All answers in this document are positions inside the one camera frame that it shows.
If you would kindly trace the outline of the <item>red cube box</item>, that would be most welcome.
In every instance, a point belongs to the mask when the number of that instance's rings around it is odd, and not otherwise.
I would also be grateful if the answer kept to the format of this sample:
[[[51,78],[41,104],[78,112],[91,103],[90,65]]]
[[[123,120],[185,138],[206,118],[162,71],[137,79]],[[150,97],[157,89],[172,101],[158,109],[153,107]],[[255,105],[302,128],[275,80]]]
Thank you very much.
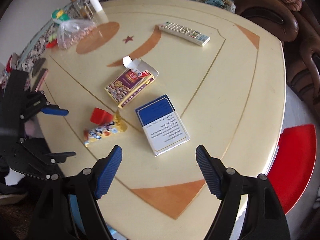
[[[96,125],[104,125],[113,120],[113,114],[108,113],[107,111],[95,107],[90,117],[90,122]]]

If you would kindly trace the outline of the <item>glass jar brown lid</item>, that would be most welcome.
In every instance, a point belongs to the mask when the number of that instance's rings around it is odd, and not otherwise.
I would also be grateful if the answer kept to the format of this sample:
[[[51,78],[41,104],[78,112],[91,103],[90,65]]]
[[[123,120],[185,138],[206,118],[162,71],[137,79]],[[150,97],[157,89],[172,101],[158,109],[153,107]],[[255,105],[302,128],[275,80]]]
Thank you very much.
[[[83,19],[91,20],[93,18],[93,12],[85,0],[71,0],[71,2]]]

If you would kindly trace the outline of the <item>white cylindrical bottle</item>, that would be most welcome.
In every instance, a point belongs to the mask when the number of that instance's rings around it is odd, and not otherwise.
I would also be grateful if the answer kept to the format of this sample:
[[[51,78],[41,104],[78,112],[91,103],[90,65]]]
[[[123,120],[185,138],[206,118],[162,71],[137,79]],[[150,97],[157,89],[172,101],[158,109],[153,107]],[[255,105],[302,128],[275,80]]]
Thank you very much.
[[[103,10],[103,7],[99,0],[89,0],[95,12],[100,12]]]

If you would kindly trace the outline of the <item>fruit plate red rim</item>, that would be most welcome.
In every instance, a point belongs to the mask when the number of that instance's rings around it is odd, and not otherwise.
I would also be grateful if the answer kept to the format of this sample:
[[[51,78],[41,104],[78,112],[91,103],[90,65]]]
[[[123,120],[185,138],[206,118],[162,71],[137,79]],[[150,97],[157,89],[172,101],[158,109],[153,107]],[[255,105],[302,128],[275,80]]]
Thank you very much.
[[[48,37],[46,48],[54,48],[55,46],[57,46],[57,33],[53,32],[52,35]]]

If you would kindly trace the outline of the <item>brown leather sofa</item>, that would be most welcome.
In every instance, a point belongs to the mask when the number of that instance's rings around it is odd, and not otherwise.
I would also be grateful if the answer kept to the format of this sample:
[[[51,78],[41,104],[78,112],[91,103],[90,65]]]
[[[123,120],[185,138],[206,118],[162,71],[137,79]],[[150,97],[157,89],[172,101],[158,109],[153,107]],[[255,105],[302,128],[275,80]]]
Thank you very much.
[[[281,0],[234,0],[235,12],[284,43],[287,81],[298,96],[319,106],[319,20],[302,0],[290,11]]]

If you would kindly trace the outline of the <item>yellow snack wrapper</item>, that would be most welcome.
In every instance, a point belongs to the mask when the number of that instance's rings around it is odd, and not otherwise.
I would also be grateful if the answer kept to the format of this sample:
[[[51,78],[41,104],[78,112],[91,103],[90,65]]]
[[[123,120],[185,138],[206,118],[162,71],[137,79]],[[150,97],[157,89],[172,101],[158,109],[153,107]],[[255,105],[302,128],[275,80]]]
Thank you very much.
[[[92,142],[125,132],[126,130],[127,124],[122,119],[119,111],[116,111],[110,122],[97,126],[96,128],[84,130],[84,146],[88,147]]]

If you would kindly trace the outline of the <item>clear bag of peanuts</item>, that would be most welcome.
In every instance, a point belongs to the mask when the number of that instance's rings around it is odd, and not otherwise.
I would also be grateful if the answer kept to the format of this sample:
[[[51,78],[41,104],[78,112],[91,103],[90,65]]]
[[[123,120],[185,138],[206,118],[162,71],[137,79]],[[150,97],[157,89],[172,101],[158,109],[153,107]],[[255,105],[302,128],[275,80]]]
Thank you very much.
[[[68,49],[79,43],[96,27],[97,25],[90,20],[71,19],[62,21],[56,33],[57,45],[60,49]]]

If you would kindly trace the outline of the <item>blue white medicine box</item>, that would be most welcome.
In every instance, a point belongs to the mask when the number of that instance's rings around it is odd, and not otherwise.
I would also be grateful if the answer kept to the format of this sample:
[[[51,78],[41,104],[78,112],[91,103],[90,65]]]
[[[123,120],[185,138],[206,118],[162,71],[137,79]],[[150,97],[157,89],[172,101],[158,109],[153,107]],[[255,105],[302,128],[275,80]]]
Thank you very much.
[[[167,94],[138,107],[135,113],[156,157],[190,140]]]

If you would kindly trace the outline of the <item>smartphone pink case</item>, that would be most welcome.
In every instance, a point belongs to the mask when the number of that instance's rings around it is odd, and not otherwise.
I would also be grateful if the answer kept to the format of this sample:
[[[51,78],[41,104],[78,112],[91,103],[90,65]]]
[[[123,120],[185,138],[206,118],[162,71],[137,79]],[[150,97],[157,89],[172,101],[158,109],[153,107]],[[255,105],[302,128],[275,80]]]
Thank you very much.
[[[39,91],[41,90],[42,84],[45,81],[46,76],[48,75],[48,69],[47,68],[43,68],[41,69],[39,75],[37,76],[37,79],[32,87],[32,91]]]

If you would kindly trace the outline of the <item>red plastic stool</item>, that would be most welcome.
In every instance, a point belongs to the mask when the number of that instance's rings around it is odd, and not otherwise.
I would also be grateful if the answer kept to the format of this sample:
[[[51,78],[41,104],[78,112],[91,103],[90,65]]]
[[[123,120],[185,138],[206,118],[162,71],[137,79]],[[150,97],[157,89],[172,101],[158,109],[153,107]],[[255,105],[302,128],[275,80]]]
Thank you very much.
[[[313,174],[317,155],[317,134],[313,124],[286,128],[268,179],[287,214],[297,204]]]

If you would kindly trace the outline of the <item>white remote control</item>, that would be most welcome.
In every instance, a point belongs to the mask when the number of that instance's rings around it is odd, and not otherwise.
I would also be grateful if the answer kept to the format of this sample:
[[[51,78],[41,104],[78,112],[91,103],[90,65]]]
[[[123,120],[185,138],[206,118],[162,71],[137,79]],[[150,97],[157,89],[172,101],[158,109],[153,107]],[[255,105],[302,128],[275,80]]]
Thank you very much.
[[[180,37],[201,47],[205,46],[210,41],[209,36],[176,23],[165,22],[159,24],[158,28],[165,33]]]

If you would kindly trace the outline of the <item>light blue plastic stool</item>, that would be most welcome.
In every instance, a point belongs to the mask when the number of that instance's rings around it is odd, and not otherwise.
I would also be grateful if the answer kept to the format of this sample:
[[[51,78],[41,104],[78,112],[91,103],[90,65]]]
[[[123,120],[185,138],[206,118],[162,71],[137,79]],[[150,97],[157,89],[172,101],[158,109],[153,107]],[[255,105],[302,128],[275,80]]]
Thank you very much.
[[[77,239],[114,239],[91,193],[71,194],[69,203]]]

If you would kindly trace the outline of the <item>purple yellow snack box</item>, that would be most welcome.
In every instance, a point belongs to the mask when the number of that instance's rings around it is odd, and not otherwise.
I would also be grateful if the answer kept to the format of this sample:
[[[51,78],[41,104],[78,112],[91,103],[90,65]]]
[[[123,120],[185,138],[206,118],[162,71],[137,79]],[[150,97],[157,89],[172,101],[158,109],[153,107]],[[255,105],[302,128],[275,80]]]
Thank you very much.
[[[158,70],[142,59],[123,58],[125,70],[118,75],[105,90],[122,109],[136,98],[143,89],[152,84],[159,75]]]

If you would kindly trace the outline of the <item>green capped bottle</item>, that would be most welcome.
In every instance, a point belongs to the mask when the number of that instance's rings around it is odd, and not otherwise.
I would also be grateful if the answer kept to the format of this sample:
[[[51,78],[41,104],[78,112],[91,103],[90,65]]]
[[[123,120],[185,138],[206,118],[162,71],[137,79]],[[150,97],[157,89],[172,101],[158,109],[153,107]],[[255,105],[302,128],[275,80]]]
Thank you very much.
[[[52,20],[60,25],[63,21],[68,21],[70,20],[69,16],[65,13],[63,9],[56,9],[52,13]]]

